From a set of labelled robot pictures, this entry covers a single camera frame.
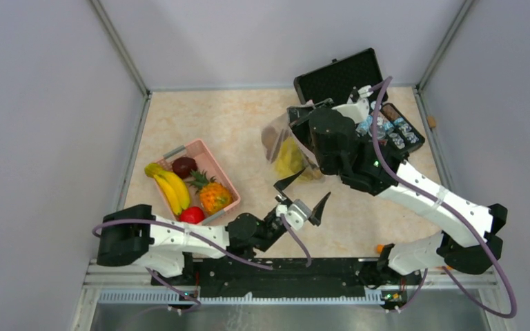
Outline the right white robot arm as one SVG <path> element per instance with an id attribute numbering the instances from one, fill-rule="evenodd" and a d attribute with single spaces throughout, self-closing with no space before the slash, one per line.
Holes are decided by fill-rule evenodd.
<path id="1" fill-rule="evenodd" d="M 422 268 L 449 266 L 482 274 L 498 262 L 507 221 L 500 204 L 471 203 L 421 174 L 407 159 L 403 140 L 414 129 L 391 105 L 371 112 L 362 98 L 336 106 L 331 100 L 287 110 L 300 150 L 322 172 L 349 188 L 400 204 L 439 227 L 429 237 L 387 245 L 377 275 L 386 284 Z M 399 143 L 392 138 L 400 138 Z"/>

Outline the yellow napa cabbage toy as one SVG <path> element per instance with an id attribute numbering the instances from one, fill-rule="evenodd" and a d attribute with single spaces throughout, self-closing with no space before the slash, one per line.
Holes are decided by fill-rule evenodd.
<path id="1" fill-rule="evenodd" d="M 299 172 L 303 168 L 309 168 L 307 160 L 304 158 L 294 139 L 292 137 L 286 138 L 282 142 L 277 158 L 273 162 L 273 169 L 277 178 L 284 179 Z"/>

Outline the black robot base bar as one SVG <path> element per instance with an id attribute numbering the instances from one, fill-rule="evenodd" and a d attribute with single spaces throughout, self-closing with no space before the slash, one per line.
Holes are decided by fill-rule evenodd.
<path id="1" fill-rule="evenodd" d="M 256 259 L 270 270 L 229 258 L 195 259 L 184 268 L 180 285 L 190 286 L 207 298 L 316 299 L 363 297 L 363 276 L 376 270 L 377 259 L 305 258 Z"/>

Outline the clear zip top bag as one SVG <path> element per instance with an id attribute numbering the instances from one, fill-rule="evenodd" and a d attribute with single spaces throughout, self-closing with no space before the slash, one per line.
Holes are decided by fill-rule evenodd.
<path id="1" fill-rule="evenodd" d="M 297 178 L 301 182 L 323 181 L 320 169 L 298 148 L 289 128 L 290 115 L 284 112 L 261 131 L 264 156 L 275 180 L 284 179 L 304 170 Z"/>

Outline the brown mushroom toy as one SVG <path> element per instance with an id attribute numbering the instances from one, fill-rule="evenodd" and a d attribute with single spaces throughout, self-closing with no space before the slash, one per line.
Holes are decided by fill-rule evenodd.
<path id="1" fill-rule="evenodd" d="M 262 130 L 261 140 L 267 153 L 279 150 L 284 129 L 279 129 L 274 126 L 267 126 Z"/>

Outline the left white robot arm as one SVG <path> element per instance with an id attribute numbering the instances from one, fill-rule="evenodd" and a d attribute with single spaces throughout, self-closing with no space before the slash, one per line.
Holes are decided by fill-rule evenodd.
<path id="1" fill-rule="evenodd" d="M 294 174 L 275 183 L 277 204 L 262 219 L 245 212 L 226 225 L 190 224 L 157 216 L 145 204 L 109 214 L 92 229 L 99 239 L 97 264 L 140 266 L 153 276 L 161 275 L 177 285 L 185 285 L 194 274 L 194 267 L 185 260 L 186 254 L 214 260 L 228 257 L 253 268 L 272 270 L 271 265 L 254 262 L 254 253 L 267 251 L 284 234 L 289 234 L 310 266 L 312 256 L 296 231 L 306 223 L 321 224 L 330 194 L 326 193 L 313 208 L 299 199 L 292 200 L 284 191 L 297 178 Z"/>

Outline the yellow banana bunch toy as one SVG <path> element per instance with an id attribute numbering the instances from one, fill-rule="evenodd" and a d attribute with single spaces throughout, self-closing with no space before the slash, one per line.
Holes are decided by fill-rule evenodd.
<path id="1" fill-rule="evenodd" d="M 149 163 L 144 172 L 155 180 L 175 216 L 190 207 L 190 193 L 184 181 L 174 172 L 163 169 L 158 163 Z"/>

